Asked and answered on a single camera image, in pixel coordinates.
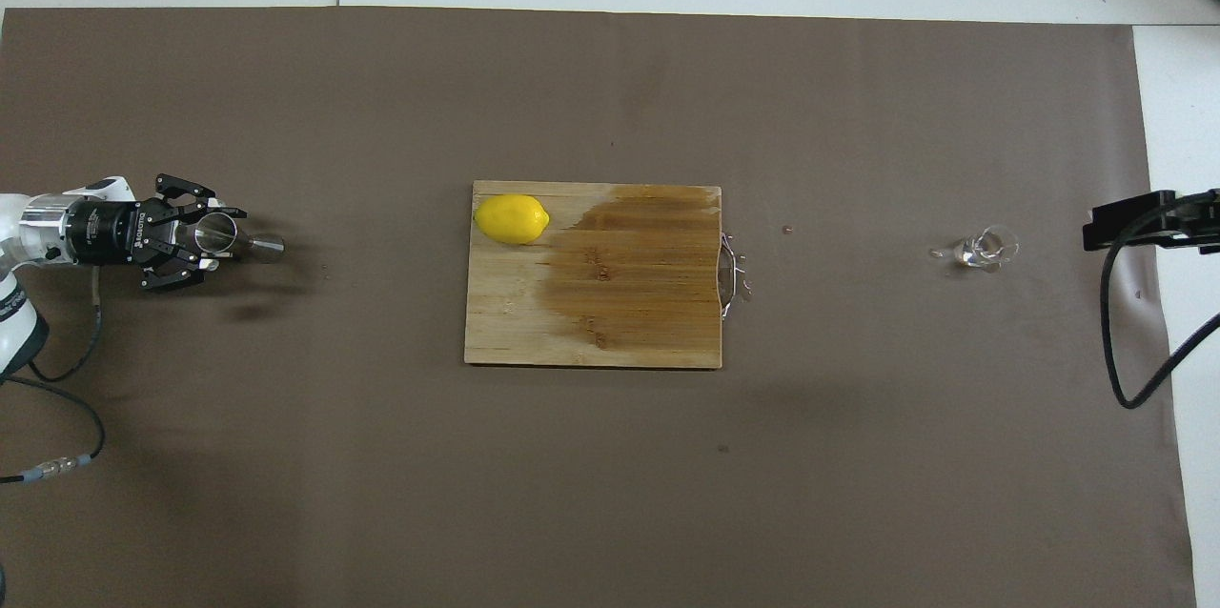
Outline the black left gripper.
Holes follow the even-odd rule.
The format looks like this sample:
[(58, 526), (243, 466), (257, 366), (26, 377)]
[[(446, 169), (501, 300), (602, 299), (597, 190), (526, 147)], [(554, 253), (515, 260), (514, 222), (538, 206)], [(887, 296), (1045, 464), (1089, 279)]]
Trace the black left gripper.
[(157, 175), (155, 198), (139, 201), (81, 199), (65, 212), (66, 253), (84, 265), (135, 264), (142, 269), (142, 292), (166, 293), (201, 284), (205, 273), (222, 259), (185, 253), (174, 244), (177, 221), (199, 221), (206, 214), (244, 220), (248, 212), (231, 208), (206, 186), (177, 175)]

